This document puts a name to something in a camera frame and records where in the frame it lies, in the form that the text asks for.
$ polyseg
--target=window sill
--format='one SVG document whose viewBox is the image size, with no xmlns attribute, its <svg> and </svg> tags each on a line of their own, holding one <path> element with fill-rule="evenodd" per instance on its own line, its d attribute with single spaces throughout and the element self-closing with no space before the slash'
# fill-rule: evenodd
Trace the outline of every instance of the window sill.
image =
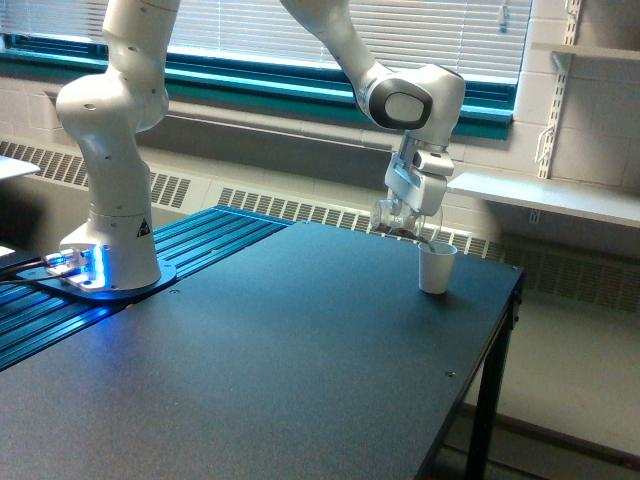
<svg viewBox="0 0 640 480">
<path fill-rule="evenodd" d="M 0 73 L 70 81 L 87 73 L 103 72 L 107 61 L 67 55 L 5 50 L 0 53 Z M 347 88 L 323 88 L 283 76 L 216 74 L 187 71 L 167 64 L 169 94 L 182 100 L 215 101 L 243 105 L 268 112 L 310 115 L 357 124 L 369 120 L 356 108 Z M 506 140 L 512 111 L 464 105 L 455 135 Z"/>
</svg>

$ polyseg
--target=table leg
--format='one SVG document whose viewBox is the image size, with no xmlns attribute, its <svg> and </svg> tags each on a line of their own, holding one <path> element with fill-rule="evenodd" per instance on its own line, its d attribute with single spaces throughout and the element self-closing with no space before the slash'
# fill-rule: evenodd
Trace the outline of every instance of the table leg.
<svg viewBox="0 0 640 480">
<path fill-rule="evenodd" d="M 507 317 L 484 362 L 478 405 L 469 446 L 469 456 L 467 457 L 465 480 L 481 480 L 484 478 L 491 433 L 498 408 L 502 375 L 507 360 L 507 350 L 509 349 L 509 339 L 516 318 L 517 297 L 514 297 L 512 302 Z"/>
</svg>

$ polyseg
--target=window blinds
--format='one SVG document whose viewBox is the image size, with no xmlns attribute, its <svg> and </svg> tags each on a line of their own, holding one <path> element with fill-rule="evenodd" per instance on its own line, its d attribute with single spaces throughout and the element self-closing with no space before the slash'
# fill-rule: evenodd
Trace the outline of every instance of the window blinds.
<svg viewBox="0 0 640 480">
<path fill-rule="evenodd" d="M 0 0 L 0 26 L 4 33 L 104 43 L 107 3 Z M 390 68 L 435 63 L 474 80 L 513 82 L 530 7 L 531 0 L 352 0 L 351 14 Z M 336 68 L 278 0 L 183 0 L 170 52 Z"/>
</svg>

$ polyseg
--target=white paper cup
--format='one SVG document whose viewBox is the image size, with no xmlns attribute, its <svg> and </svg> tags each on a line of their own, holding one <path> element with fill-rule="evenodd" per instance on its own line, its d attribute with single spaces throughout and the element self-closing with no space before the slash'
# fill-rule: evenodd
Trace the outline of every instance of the white paper cup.
<svg viewBox="0 0 640 480">
<path fill-rule="evenodd" d="M 446 292 L 458 249 L 446 242 L 436 241 L 430 244 L 420 243 L 418 250 L 420 290 L 435 295 Z"/>
</svg>

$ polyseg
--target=heating vent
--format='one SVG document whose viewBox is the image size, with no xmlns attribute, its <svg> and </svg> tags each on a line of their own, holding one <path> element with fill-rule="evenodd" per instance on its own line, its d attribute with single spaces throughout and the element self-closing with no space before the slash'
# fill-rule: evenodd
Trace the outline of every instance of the heating vent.
<svg viewBox="0 0 640 480">
<path fill-rule="evenodd" d="M 0 142 L 0 155 L 37 165 L 40 167 L 37 177 L 81 188 L 89 187 L 82 157 L 5 141 Z M 151 172 L 150 181 L 152 203 L 178 209 L 182 207 L 191 180 Z"/>
<path fill-rule="evenodd" d="M 335 206 L 312 205 L 270 195 L 260 195 L 224 188 L 220 205 L 260 212 L 291 221 L 312 221 L 359 232 L 369 231 L 369 216 L 359 211 L 340 210 Z M 433 226 L 426 226 L 423 236 L 430 238 Z M 443 227 L 437 238 L 451 243 L 467 254 L 524 267 L 526 288 L 594 303 L 625 312 L 639 310 L 640 270 L 614 267 L 582 258 L 552 253 L 544 248 L 503 245 Z"/>
</svg>

